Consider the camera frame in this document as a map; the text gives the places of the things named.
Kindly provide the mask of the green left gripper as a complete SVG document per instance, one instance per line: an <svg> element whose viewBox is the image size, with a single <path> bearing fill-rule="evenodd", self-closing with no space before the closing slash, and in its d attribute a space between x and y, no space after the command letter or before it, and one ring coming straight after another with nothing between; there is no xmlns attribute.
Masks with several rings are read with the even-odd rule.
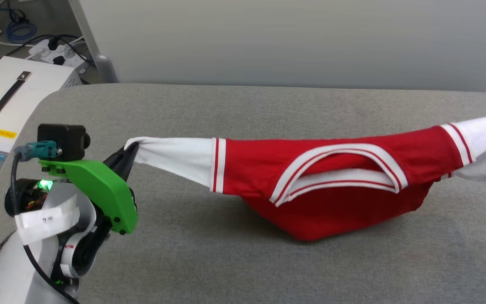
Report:
<svg viewBox="0 0 486 304"><path fill-rule="evenodd" d="M67 190L75 196L81 216L78 232L72 231L65 237L56 259L56 268L63 276L79 278L85 275L110 232L125 235L134 231L138 212L127 181L139 147L139 143L121 147L104 163L39 161L43 171L69 181L54 184L50 194Z"/></svg>

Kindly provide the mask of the red and white t-shirt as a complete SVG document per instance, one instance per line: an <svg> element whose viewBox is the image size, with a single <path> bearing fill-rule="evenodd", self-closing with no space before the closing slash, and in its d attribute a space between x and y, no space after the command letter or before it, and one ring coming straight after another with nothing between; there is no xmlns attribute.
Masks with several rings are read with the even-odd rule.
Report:
<svg viewBox="0 0 486 304"><path fill-rule="evenodd" d="M486 117L386 136L318 140L135 137L135 162L242 198L303 241L417 210L486 151Z"/></svg>

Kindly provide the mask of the white paper label tag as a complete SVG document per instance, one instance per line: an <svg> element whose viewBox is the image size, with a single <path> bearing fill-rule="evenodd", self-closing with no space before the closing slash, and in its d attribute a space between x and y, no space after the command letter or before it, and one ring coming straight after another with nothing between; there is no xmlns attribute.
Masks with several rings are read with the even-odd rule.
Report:
<svg viewBox="0 0 486 304"><path fill-rule="evenodd" d="M78 223L79 207L75 201L48 208L24 212L15 216L16 231L22 245L29 246L37 241L68 231Z"/></svg>

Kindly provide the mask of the white power strip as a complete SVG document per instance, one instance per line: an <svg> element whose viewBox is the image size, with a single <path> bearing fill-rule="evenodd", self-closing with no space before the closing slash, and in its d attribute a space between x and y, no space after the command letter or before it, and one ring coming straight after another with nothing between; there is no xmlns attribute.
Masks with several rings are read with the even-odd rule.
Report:
<svg viewBox="0 0 486 304"><path fill-rule="evenodd" d="M56 37L41 40L29 50L29 54L30 60L70 67L79 73L85 73L89 67L89 64L73 50L73 45L70 46Z"/></svg>

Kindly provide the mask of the white table leg grey foot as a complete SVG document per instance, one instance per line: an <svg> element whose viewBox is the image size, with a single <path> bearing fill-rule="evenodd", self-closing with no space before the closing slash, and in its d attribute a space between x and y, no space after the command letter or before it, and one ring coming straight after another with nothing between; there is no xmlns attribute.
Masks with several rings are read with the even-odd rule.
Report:
<svg viewBox="0 0 486 304"><path fill-rule="evenodd" d="M89 22L87 21L83 6L80 4L80 0L68 0L69 4L75 15L75 19L81 29L81 33L85 38L89 52L96 64L97 71L100 73L105 83L118 83L116 73L114 71L112 62L110 59L100 52L97 46L96 40L93 36Z"/></svg>

